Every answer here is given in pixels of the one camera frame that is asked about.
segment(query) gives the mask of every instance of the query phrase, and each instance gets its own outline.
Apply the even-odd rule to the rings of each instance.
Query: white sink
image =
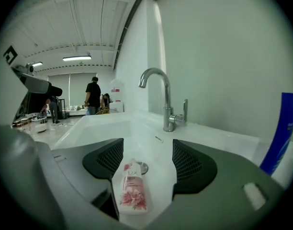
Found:
[[[164,132],[163,117],[152,113],[117,113],[84,116],[55,145],[55,149],[77,147],[111,138],[124,138],[124,158],[113,177],[113,190],[118,203],[124,165],[134,158],[145,162],[143,175],[149,213],[141,216],[120,215],[120,221],[140,229],[154,220],[170,203],[176,170],[172,162],[172,141],[181,139],[229,151],[253,160],[260,147],[259,138],[235,134],[188,123],[173,132]],[[273,178],[287,186],[293,177],[293,142]]]

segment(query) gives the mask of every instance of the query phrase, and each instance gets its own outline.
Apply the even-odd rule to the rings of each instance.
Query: woman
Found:
[[[101,99],[102,110],[109,109],[109,103],[111,102],[112,101],[110,100],[109,94],[106,93],[105,95],[103,95]]]
[[[47,105],[50,105],[51,101],[50,99],[47,99],[45,102],[45,105],[42,107],[40,113],[38,113],[37,118],[44,118],[46,117],[46,109],[47,109]],[[47,119],[44,120],[40,120],[41,124],[47,123]]]

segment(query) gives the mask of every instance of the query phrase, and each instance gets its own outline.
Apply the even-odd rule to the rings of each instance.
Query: white wall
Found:
[[[293,31],[271,0],[158,0],[172,106],[188,119],[273,138],[293,92]]]
[[[166,72],[165,46],[157,3],[145,0],[147,18],[147,66]],[[163,114],[164,85],[160,76],[148,79],[148,107],[153,113]]]
[[[147,69],[147,7],[139,5],[126,33],[116,65],[116,78],[124,84],[124,110],[148,111],[148,90],[138,87]]]

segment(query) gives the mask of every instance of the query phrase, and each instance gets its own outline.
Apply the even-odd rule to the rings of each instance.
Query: faucet handle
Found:
[[[183,111],[181,115],[171,115],[169,121],[179,126],[185,126],[187,123],[188,99],[184,100]]]
[[[184,121],[187,122],[187,113],[188,113],[188,99],[184,100],[183,104],[183,110],[184,110]]]

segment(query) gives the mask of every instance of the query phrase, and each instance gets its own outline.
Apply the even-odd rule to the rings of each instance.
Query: black grille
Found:
[[[116,172],[123,158],[123,144],[117,144],[109,150],[101,153],[97,162],[109,170],[112,174]]]
[[[177,181],[185,180],[202,169],[202,163],[181,146],[173,146],[173,163],[176,168]]]

